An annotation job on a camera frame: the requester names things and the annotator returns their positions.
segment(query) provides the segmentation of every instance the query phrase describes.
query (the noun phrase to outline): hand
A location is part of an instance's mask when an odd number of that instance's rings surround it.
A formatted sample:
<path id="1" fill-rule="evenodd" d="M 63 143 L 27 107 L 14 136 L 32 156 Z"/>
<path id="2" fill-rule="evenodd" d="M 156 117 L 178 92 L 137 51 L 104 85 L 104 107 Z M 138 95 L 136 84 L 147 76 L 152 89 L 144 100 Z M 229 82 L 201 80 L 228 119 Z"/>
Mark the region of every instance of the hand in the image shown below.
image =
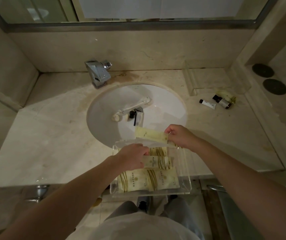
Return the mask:
<path id="1" fill-rule="evenodd" d="M 171 124 L 164 131 L 169 134 L 169 140 L 173 141 L 176 145 L 190 149 L 193 147 L 195 143 L 195 139 L 197 138 L 192 132 L 186 129 L 183 125 Z"/>
<path id="2" fill-rule="evenodd" d="M 129 170 L 135 170 L 144 168 L 144 164 L 141 162 L 143 155 L 148 155 L 149 148 L 142 144 L 131 144 L 123 147 L 116 155 L 116 159 L 119 161 L 123 172 Z"/>

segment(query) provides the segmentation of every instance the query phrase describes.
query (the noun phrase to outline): beige countertop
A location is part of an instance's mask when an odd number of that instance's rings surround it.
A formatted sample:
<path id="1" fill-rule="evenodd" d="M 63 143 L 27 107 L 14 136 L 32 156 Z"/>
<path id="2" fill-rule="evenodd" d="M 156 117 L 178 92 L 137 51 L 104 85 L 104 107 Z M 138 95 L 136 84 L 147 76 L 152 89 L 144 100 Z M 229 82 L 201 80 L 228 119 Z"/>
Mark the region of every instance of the beige countertop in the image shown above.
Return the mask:
<path id="1" fill-rule="evenodd" d="M 223 69 L 198 69 L 199 76 L 228 78 Z M 244 95 L 226 110 L 199 103 L 213 93 L 189 96 L 181 70 L 111 72 L 108 85 L 94 89 L 88 73 L 46 73 L 39 77 L 0 150 L 0 187 L 67 183 L 111 155 L 86 124 L 86 113 L 99 94 L 117 86 L 151 84 L 176 94 L 187 110 L 186 127 L 257 171 L 283 170 L 268 137 Z M 193 177 L 213 177 L 193 153 Z"/>

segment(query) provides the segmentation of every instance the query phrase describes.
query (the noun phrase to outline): person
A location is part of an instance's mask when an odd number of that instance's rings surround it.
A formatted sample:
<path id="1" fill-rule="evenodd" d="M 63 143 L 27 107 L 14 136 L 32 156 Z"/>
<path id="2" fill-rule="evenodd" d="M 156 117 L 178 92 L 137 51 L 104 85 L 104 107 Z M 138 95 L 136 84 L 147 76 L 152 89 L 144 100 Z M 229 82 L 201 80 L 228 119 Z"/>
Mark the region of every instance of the person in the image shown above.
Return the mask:
<path id="1" fill-rule="evenodd" d="M 286 187 L 265 178 L 181 125 L 169 125 L 165 133 L 170 133 L 170 141 L 201 157 L 264 238 L 286 239 Z M 66 239 L 109 183 L 124 171 L 143 168 L 141 159 L 147 154 L 148 148 L 142 144 L 123 147 L 18 218 L 0 235 L 0 240 Z M 181 198 L 170 197 L 161 216 L 142 212 L 147 206 L 148 202 L 143 207 L 125 202 L 89 239 L 203 238 Z"/>

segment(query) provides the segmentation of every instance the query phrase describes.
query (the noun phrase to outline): person's left hand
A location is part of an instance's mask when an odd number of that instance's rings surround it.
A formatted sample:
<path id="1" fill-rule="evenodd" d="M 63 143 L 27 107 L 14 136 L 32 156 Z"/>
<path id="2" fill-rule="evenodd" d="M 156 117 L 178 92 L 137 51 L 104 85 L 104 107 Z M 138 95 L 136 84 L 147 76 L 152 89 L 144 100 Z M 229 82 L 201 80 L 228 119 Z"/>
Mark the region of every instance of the person's left hand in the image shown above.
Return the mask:
<path id="1" fill-rule="evenodd" d="M 144 168 L 141 162 L 143 155 L 148 155 L 149 148 L 142 144 L 131 144 L 123 147 L 115 158 L 119 161 L 123 171 L 130 171 L 139 168 Z"/>

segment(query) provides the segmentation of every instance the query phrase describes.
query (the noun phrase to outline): forearm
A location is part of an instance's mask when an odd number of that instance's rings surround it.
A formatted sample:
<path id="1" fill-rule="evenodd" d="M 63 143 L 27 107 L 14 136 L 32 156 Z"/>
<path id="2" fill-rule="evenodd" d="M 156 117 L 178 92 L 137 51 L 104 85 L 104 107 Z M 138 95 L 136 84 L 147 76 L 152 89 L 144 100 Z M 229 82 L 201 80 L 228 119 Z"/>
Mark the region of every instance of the forearm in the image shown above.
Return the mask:
<path id="1" fill-rule="evenodd" d="M 0 235 L 0 240 L 66 239 L 97 197 L 122 172 L 114 159 L 108 157 L 45 198 Z"/>
<path id="2" fill-rule="evenodd" d="M 202 158 L 264 237 L 286 238 L 286 187 L 198 137 L 191 150 Z"/>

